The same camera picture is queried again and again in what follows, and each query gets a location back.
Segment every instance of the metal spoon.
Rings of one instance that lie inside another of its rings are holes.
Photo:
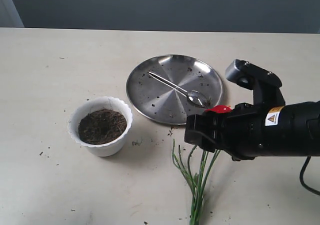
[[[176,90],[177,92],[181,93],[186,97],[186,100],[193,106],[198,108],[208,108],[208,105],[210,104],[210,101],[206,98],[205,95],[203,95],[199,91],[191,90],[187,91],[183,89],[182,87],[174,84],[173,82],[161,77],[160,75],[154,73],[153,71],[148,72],[151,77],[158,80],[159,82],[162,82],[163,84],[169,86],[170,88]]]

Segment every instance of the gray wall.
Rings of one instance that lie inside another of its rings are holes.
[[[317,33],[320,0],[13,0],[25,27]]]

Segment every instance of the scalloped rim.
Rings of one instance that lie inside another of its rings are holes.
[[[74,117],[74,115],[78,112],[79,108],[81,108],[83,105],[79,106],[76,110],[74,110],[74,112],[70,115],[70,118],[68,120],[68,133],[70,134],[71,138],[73,140],[75,140],[75,142],[77,144],[81,144],[82,146],[85,146],[85,147],[88,147],[88,148],[102,148],[102,147],[107,147],[107,146],[111,146],[113,144],[115,144],[116,142],[120,141],[121,139],[123,139],[127,133],[129,132],[131,126],[132,126],[132,123],[133,123],[133,114],[132,114],[132,111],[131,111],[131,108],[129,107],[128,104],[126,104],[123,100],[120,100],[119,98],[117,97],[113,97],[113,96],[101,96],[101,97],[97,97],[95,99],[92,99],[90,101],[88,101],[87,103],[85,104],[88,104],[88,103],[92,103],[96,100],[99,100],[99,99],[109,99],[109,100],[114,100],[114,101],[118,101],[120,102],[121,104],[123,104],[126,108],[127,108],[127,115],[128,115],[128,121],[127,121],[127,124],[126,124],[126,129],[124,130],[124,132],[115,140],[111,141],[111,142],[108,142],[108,143],[105,143],[105,144],[100,144],[100,145],[93,145],[93,144],[89,144],[89,143],[86,143],[86,142],[83,142],[82,140],[80,140],[80,138],[75,135],[74,132],[71,131],[71,128],[70,128],[70,125],[71,125],[71,121]]]

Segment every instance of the stainless steel plate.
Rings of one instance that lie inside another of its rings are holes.
[[[129,75],[126,93],[133,106],[147,118],[167,125],[185,125],[187,115],[202,114],[182,94],[148,75],[152,70],[185,90],[196,90],[210,98],[211,107],[218,105],[224,93],[217,72],[196,58],[163,55],[139,64]]]

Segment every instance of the white table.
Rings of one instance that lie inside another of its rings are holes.
[[[129,142],[99,158],[70,138],[72,111],[99,96],[129,103],[132,69],[164,54],[198,58],[222,77],[233,59],[249,60],[280,77],[287,104],[317,101],[319,51],[316,34],[1,28],[0,224],[188,224],[191,194],[171,161],[173,138],[184,144],[183,129],[167,136],[167,126],[132,108]],[[229,105],[252,102],[250,91],[224,81]],[[143,143],[132,146],[141,137]],[[232,162],[223,153],[210,177],[202,224],[319,224],[320,198],[299,183],[303,162]],[[319,166],[320,159],[312,159],[305,174],[318,189]]]

